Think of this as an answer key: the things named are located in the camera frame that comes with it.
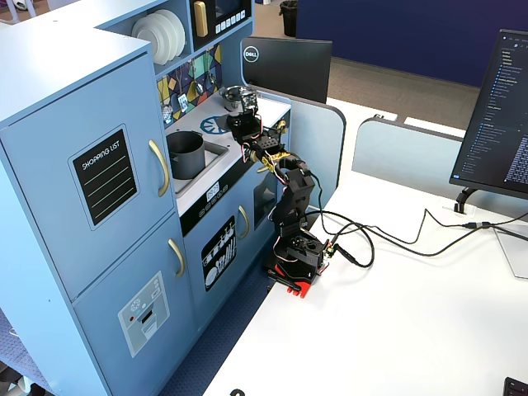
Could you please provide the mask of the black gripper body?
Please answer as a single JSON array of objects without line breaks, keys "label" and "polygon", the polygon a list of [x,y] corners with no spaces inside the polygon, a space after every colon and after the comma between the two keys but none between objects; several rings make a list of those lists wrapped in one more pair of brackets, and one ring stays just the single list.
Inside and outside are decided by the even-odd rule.
[{"label": "black gripper body", "polygon": [[239,125],[233,127],[238,129],[239,139],[235,141],[239,144],[256,143],[262,136],[262,118],[253,113],[242,113],[236,116],[239,119]]}]

